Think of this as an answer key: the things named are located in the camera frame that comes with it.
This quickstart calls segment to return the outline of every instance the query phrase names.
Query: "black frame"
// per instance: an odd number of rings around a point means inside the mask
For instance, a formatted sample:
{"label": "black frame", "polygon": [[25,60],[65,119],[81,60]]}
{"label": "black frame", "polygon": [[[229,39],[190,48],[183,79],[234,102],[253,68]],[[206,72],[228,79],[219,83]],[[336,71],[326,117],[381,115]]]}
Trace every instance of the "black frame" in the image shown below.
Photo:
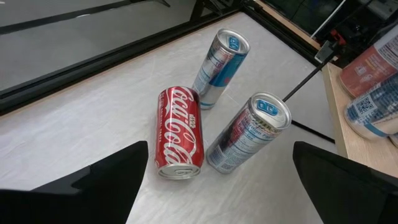
{"label": "black frame", "polygon": [[[213,1],[214,0],[197,0],[193,8],[190,21],[186,23],[180,24],[154,35],[150,35],[130,44],[123,45],[122,47],[118,47],[114,50],[110,50],[109,52],[105,52],[101,55],[97,55],[20,85],[0,91],[0,115],[9,113],[36,100],[49,96],[52,93],[74,85],[86,78],[99,74],[100,72],[103,72],[111,67],[142,55],[150,50],[183,37],[216,21],[222,20],[237,12],[244,12],[247,14],[261,26],[272,32],[276,37],[286,43],[290,48],[306,58],[314,66],[317,67],[320,65],[320,63],[315,60],[317,49],[292,32],[290,29],[285,27],[279,21],[274,19],[266,11],[263,11],[262,7],[253,0],[233,0],[229,4],[229,7],[226,7],[225,9],[219,9],[218,6],[214,5]],[[122,1],[118,4],[122,6],[128,4],[128,2]],[[212,10],[213,13],[200,17],[204,7]],[[335,142],[333,139],[296,121],[293,121],[292,124],[316,134],[327,141],[332,143]]]}

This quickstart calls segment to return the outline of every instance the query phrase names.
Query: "can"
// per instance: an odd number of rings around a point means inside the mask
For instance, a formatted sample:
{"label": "can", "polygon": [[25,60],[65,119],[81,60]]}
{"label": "can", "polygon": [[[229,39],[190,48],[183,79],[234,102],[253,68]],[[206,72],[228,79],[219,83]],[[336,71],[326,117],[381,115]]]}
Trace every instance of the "can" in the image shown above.
{"label": "can", "polygon": [[398,26],[345,67],[339,76],[354,98],[398,72]]}
{"label": "can", "polygon": [[271,93],[255,93],[207,149],[207,162],[218,172],[229,174],[291,122],[290,111],[280,98]]}
{"label": "can", "polygon": [[398,132],[398,74],[378,83],[346,106],[351,128],[368,140]]}
{"label": "can", "polygon": [[390,136],[390,140],[396,147],[398,147],[398,133],[395,133],[392,136]]}
{"label": "can", "polygon": [[158,99],[155,165],[162,177],[182,180],[200,173],[204,160],[198,94],[175,86]]}
{"label": "can", "polygon": [[201,109],[215,105],[249,51],[249,42],[236,31],[217,32],[192,86],[199,93]]}

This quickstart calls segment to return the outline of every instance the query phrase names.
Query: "barcode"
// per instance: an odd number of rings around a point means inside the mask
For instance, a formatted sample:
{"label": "barcode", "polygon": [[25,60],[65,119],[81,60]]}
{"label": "barcode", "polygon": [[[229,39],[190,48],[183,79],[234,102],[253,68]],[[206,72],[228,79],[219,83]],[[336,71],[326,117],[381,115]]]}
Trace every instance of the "barcode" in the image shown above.
{"label": "barcode", "polygon": [[216,149],[210,154],[210,159],[213,161],[213,163],[217,166],[220,162],[223,161],[224,156],[217,146]]}
{"label": "barcode", "polygon": [[365,114],[367,111],[374,108],[372,102],[369,100],[369,97],[363,98],[361,101],[355,104],[358,109],[358,113],[360,115]]}

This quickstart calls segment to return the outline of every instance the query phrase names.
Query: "blue and silver can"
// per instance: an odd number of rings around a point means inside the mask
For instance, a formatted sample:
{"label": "blue and silver can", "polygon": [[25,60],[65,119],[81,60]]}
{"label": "blue and silver can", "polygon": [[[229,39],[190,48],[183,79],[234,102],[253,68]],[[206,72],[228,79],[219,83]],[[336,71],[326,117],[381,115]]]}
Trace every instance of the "blue and silver can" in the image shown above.
{"label": "blue and silver can", "polygon": [[207,149],[207,162],[218,172],[229,174],[291,122],[290,111],[280,98],[270,93],[255,93]]}
{"label": "blue and silver can", "polygon": [[248,41],[236,31],[217,32],[192,86],[199,94],[201,109],[215,105],[249,51]]}
{"label": "blue and silver can", "polygon": [[398,74],[353,100],[344,114],[351,128],[366,139],[398,133]]}

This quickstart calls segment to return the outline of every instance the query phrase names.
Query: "red label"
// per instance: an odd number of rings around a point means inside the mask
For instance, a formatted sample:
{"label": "red label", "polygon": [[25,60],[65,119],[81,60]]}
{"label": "red label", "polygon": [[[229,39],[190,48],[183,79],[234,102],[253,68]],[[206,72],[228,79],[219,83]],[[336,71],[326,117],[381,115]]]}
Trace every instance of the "red label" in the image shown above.
{"label": "red label", "polygon": [[340,80],[347,91],[357,97],[396,72],[397,70],[372,46],[343,69]]}
{"label": "red label", "polygon": [[155,163],[194,164],[204,158],[198,94],[187,87],[172,87],[159,95]]}

